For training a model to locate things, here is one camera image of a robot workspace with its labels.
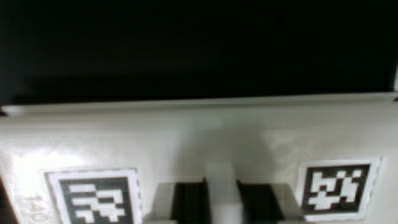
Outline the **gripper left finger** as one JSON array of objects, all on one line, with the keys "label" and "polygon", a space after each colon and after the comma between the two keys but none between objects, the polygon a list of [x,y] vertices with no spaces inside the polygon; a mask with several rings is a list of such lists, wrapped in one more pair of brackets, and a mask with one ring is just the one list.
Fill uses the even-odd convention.
[{"label": "gripper left finger", "polygon": [[211,224],[208,182],[179,182],[174,188],[170,219],[177,224]]}]

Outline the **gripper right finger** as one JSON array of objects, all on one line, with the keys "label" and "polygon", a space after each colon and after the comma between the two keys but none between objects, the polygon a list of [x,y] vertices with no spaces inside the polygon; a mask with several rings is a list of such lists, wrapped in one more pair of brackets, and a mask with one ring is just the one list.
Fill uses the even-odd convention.
[{"label": "gripper right finger", "polygon": [[277,203],[272,186],[264,183],[252,184],[236,181],[243,203],[245,224],[277,224],[284,214]]}]

